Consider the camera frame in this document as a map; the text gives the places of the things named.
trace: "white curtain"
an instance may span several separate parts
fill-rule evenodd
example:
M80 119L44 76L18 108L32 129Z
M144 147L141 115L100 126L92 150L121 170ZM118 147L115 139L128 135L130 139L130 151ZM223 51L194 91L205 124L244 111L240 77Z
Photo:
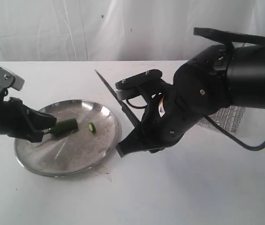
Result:
M186 60L194 27L265 36L265 0L0 0L0 60Z

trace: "stainless steel plate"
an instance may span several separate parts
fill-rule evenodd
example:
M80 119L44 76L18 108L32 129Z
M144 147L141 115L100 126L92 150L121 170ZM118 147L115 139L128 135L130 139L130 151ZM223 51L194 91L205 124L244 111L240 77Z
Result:
M15 155L27 170L38 175L59 177L85 171L99 163L116 145L118 124L103 105L86 100L67 100L46 106L57 121L76 118L79 131L61 137L45 135L41 143L15 140ZM96 133L88 129L88 123Z

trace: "white tabletop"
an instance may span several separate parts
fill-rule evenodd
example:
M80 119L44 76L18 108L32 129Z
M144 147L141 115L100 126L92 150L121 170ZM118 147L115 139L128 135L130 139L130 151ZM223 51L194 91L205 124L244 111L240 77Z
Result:
M115 114L125 137L133 126L94 69L112 85L153 68L172 82L182 63L0 62L0 66L25 79L22 91L10 90L9 96L21 98L28 107L40 109L66 99L96 101ZM259 144L265 138L265 110L246 109L238 136ZM265 224L265 150L250 152L206 128L194 126L177 145L156 154L120 158L114 150L96 170L59 179L22 168L13 142L0 136L0 225Z

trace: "metal grate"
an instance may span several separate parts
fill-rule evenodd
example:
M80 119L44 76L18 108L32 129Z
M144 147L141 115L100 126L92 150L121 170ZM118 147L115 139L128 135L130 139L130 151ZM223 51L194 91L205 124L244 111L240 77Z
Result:
M210 118L212 118L220 127L234 135L239 127L244 112L245 107L230 106L228 108L220 109L215 114L211 115ZM204 118L202 118L197 124L201 127L218 131Z

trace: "white wall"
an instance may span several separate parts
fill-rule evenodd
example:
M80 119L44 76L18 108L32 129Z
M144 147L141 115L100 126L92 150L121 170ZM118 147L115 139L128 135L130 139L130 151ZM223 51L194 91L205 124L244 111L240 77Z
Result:
M265 0L0 0L0 60L181 60L193 27L265 36Z

